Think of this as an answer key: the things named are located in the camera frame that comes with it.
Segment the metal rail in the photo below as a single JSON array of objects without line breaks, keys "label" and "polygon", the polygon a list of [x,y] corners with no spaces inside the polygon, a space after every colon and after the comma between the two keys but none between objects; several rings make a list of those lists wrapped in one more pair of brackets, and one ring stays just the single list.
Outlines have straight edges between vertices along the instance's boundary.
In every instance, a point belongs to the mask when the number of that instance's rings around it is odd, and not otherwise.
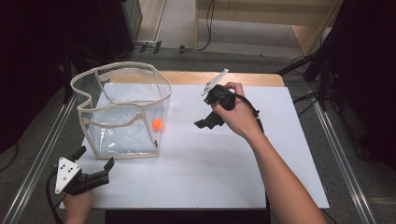
[{"label": "metal rail", "polygon": [[32,165],[28,175],[25,177],[23,182],[21,183],[17,194],[12,202],[12,205],[9,207],[9,210],[6,214],[6,217],[3,220],[3,224],[10,223],[18,223],[18,220],[21,217],[24,207],[29,201],[30,196],[32,195],[33,190],[35,189],[35,184],[38,181],[38,178],[41,176],[41,173],[47,164],[47,161],[50,157],[50,153],[59,137],[59,134],[64,127],[66,119],[68,118],[70,111],[73,108],[73,104],[76,101],[76,95],[73,94],[71,99],[62,106],[61,111],[59,112],[58,117],[53,123],[49,134],[44,141],[43,146],[38,152],[37,157],[35,158],[35,162]]},{"label": "metal rail", "polygon": [[[311,87],[308,84],[308,89],[314,91],[315,87]],[[323,130],[326,133],[326,137],[329,140],[332,152],[334,154],[335,160],[338,163],[341,174],[346,181],[346,186],[352,197],[353,203],[355,204],[359,216],[361,217],[361,222],[375,224],[376,220],[374,214],[370,208],[370,205],[368,204],[363,190],[361,189],[361,185],[359,184],[358,179],[356,178],[355,173],[353,172],[352,167],[347,160],[347,156],[341,146],[341,143],[335,134],[327,112],[322,111],[318,103],[315,103],[315,109]]]}]

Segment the forearm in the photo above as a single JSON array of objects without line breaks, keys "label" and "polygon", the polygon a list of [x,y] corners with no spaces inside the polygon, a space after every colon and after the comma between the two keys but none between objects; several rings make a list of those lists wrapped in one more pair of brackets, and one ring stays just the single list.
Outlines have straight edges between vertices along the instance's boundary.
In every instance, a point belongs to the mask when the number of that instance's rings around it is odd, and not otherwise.
[{"label": "forearm", "polygon": [[256,156],[271,209],[279,223],[325,223],[303,184],[263,133],[247,137]]},{"label": "forearm", "polygon": [[83,224],[87,221],[93,204],[93,191],[64,197],[66,208],[66,224]]}]

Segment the wooden surface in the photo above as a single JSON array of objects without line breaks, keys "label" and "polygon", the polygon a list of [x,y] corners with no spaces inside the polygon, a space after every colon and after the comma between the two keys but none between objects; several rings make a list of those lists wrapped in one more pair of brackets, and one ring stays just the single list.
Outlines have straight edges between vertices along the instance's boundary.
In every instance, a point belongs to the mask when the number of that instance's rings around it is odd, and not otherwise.
[{"label": "wooden surface", "polygon": [[[218,0],[213,20],[292,25],[303,55],[313,52],[320,37],[337,15],[343,0]],[[196,0],[198,20],[206,19],[210,1]]]},{"label": "wooden surface", "polygon": [[[180,71],[161,71],[171,84],[174,85],[205,85],[207,81],[217,76],[219,72],[180,72]],[[151,83],[152,78],[143,76],[113,77],[111,82],[137,82]],[[280,75],[272,74],[249,74],[249,73],[227,73],[219,84],[227,82],[240,82],[245,86],[270,86],[284,87],[283,79]]]}]

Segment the wrist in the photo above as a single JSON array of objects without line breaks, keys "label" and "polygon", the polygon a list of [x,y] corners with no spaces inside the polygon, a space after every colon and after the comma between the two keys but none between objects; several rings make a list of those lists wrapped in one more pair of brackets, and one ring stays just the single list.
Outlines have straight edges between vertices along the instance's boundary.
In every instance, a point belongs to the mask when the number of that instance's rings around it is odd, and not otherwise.
[{"label": "wrist", "polygon": [[255,142],[262,141],[262,139],[266,138],[266,136],[260,129],[258,129],[254,132],[246,133],[244,138],[250,145],[254,145]]},{"label": "wrist", "polygon": [[88,217],[85,216],[66,216],[64,224],[84,224]]}]

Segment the black cable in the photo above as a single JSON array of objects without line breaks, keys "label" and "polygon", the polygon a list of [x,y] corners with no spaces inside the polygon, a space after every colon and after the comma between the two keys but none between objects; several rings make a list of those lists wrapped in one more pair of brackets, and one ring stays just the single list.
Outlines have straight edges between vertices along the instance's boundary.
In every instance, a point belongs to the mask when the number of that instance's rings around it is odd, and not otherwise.
[{"label": "black cable", "polygon": [[206,44],[202,48],[199,48],[199,49],[181,49],[181,48],[163,48],[163,47],[149,47],[149,46],[145,46],[145,47],[134,49],[134,50],[132,50],[132,52],[139,51],[141,49],[170,49],[170,50],[183,50],[183,51],[190,51],[190,50],[199,51],[199,50],[206,49],[210,45],[210,43],[212,41],[212,22],[213,22],[213,13],[215,11],[215,2],[216,2],[215,0],[212,0],[210,2],[209,8],[207,9],[207,12],[206,12],[206,27],[207,27],[207,32],[208,32],[208,38],[207,38]]},{"label": "black cable", "polygon": [[248,104],[251,111],[253,112],[254,118],[257,120],[257,123],[259,124],[260,130],[262,130],[262,132],[264,133],[264,128],[262,127],[262,121],[260,120],[260,116],[259,116],[260,110],[256,110],[253,107],[253,105],[251,104],[251,102],[245,96],[242,96],[242,95],[239,95],[236,93],[233,93],[233,95],[235,95],[237,98],[241,99],[244,103]]},{"label": "black cable", "polygon": [[327,217],[329,217],[331,220],[332,220],[332,222],[334,222],[335,224],[337,224],[337,222],[324,210],[324,209],[322,209],[322,212],[324,213],[324,214],[326,214],[326,216]]},{"label": "black cable", "polygon": [[300,117],[303,113],[305,113],[305,111],[307,111],[309,109],[309,107],[311,107],[314,103],[316,103],[318,100],[315,99],[314,101],[311,102],[311,104],[309,106],[306,107],[306,109],[304,109],[303,111],[301,111],[300,113],[298,113],[298,117]]},{"label": "black cable", "polygon": [[[295,57],[295,58],[293,58],[293,59],[291,60],[290,64],[293,64],[294,61],[295,61],[296,59],[299,59],[299,58],[303,58],[303,60],[305,60],[306,56],[298,56],[298,57]],[[304,73],[301,73],[301,72],[297,71],[296,69],[294,69],[293,71],[296,72],[296,73],[298,73],[298,74],[300,74],[300,75],[303,75],[303,74],[304,74]]]},{"label": "black cable", "polygon": [[301,102],[302,100],[311,99],[312,97],[317,97],[317,96],[318,96],[318,91],[313,91],[311,93],[308,93],[307,95],[300,96],[300,97],[293,99],[293,104],[295,105],[295,104]]},{"label": "black cable", "polygon": [[265,192],[265,215],[267,218],[267,223],[271,224],[271,204],[268,199],[267,192]]},{"label": "black cable", "polygon": [[53,171],[49,174],[49,177],[47,178],[47,183],[46,183],[46,195],[47,195],[47,201],[49,203],[49,208],[53,214],[53,217],[55,218],[55,221],[57,224],[64,224],[59,217],[58,213],[56,212],[56,207],[53,205],[52,199],[50,197],[50,181],[51,179],[58,173],[58,167],[55,167]]},{"label": "black cable", "polygon": [[62,199],[59,201],[59,202],[57,202],[56,204],[55,204],[55,208],[58,208],[58,206],[61,204],[61,202],[63,202],[64,201],[64,198],[67,196],[67,193],[65,193],[64,194],[64,196],[62,197]]},{"label": "black cable", "polygon": [[12,162],[14,162],[15,159],[17,159],[19,151],[20,151],[20,148],[19,148],[18,142],[17,142],[15,144],[15,154],[14,154],[14,156],[12,157],[11,161],[7,165],[5,165],[3,168],[0,169],[0,173],[5,171],[8,168],[8,166],[10,166],[12,164]]}]

